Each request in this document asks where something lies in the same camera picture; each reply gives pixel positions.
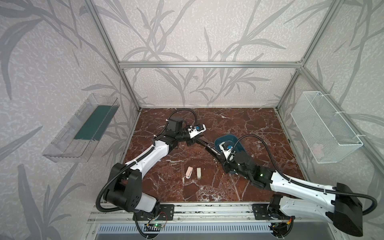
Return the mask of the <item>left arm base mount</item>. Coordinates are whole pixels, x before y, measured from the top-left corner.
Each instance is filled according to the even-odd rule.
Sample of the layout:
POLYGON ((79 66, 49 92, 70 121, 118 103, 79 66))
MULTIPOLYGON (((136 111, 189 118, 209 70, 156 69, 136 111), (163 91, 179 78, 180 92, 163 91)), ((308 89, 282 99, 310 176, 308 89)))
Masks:
POLYGON ((174 218, 175 205, 173 204, 157 204, 151 212, 138 211, 135 213, 134 220, 149 221, 171 221, 174 218))

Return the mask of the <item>black stapler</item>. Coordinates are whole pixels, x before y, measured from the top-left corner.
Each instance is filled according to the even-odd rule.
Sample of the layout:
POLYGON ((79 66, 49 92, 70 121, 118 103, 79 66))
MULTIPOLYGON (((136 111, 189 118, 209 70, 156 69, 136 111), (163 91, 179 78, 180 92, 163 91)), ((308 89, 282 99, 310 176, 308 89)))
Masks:
POLYGON ((197 139, 196 143, 203 146, 205 150, 219 162, 222 162, 225 160, 225 157, 223 154, 221 154, 218 150, 216 150, 213 146, 211 146, 209 143, 205 142, 204 140, 197 139))

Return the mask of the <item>beige stapler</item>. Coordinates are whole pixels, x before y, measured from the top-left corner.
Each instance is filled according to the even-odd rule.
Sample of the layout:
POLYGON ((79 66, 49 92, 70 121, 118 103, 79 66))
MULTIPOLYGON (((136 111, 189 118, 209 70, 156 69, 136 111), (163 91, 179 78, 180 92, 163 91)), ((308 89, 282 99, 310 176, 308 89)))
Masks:
POLYGON ((202 170, 201 168, 197 168, 197 178, 200 180, 202 178, 202 170))

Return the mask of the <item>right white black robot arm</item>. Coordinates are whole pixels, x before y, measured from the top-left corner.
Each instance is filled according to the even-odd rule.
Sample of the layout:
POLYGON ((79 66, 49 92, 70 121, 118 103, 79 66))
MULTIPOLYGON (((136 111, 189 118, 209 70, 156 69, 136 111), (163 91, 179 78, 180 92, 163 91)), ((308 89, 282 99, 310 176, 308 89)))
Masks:
POLYGON ((254 138, 266 148, 274 167, 257 165, 241 145, 241 139, 226 135, 215 140, 216 149, 224 156, 226 172, 244 177, 258 189, 276 192, 278 195, 270 203, 272 212, 324 219, 348 235, 363 236, 363 217, 377 208, 376 198, 354 193, 341 183, 320 185, 285 175, 278 169, 266 142, 260 136, 254 138))

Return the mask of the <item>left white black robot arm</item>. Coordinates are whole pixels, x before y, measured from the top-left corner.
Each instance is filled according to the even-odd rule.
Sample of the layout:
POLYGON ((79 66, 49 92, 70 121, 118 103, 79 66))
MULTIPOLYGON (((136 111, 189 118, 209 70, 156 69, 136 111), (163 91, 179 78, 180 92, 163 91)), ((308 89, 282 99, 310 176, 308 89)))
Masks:
POLYGON ((125 164, 115 164, 112 167, 107 183, 97 196, 97 210, 103 213, 119 210, 156 213, 158 201, 143 193, 143 177, 180 142, 193 144, 197 136, 205 130, 204 125, 198 124, 198 116, 192 109, 183 108, 173 111, 167 118, 166 125, 158 135, 154 136, 147 150, 125 164), (174 114, 181 111, 193 114, 192 125, 183 128, 183 120, 172 119, 174 114))

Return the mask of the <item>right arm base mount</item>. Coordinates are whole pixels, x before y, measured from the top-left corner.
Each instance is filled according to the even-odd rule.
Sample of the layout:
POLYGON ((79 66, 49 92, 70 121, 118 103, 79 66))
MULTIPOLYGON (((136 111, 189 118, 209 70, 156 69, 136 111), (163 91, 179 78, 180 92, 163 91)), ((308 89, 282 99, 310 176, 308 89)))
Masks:
POLYGON ((281 211, 283 195, 273 195, 269 203, 252 204, 255 220, 288 221, 291 217, 281 211))

